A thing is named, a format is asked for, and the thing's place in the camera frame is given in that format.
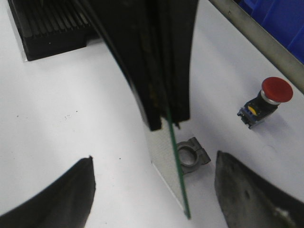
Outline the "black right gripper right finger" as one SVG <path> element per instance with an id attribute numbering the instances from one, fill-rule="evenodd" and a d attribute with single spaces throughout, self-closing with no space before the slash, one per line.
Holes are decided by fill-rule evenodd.
<path id="1" fill-rule="evenodd" d="M 216 157 L 215 192 L 230 228 L 302 228 L 304 204 L 227 152 Z"/>

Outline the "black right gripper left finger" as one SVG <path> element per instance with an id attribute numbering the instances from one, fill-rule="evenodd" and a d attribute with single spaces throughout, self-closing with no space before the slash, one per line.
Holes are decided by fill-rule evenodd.
<path id="1" fill-rule="evenodd" d="M 1 215 L 2 228 L 83 228 L 95 196 L 93 158 L 82 158 L 55 182 Z"/>

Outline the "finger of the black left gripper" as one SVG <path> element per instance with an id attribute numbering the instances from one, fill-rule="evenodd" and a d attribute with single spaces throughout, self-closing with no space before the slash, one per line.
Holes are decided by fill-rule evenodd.
<path id="1" fill-rule="evenodd" d="M 161 63 L 172 122 L 190 118 L 190 59 L 197 0 L 158 0 Z"/>
<path id="2" fill-rule="evenodd" d="M 161 129 L 160 110 L 152 86 L 153 65 L 144 0 L 76 0 L 117 62 L 149 130 Z"/>

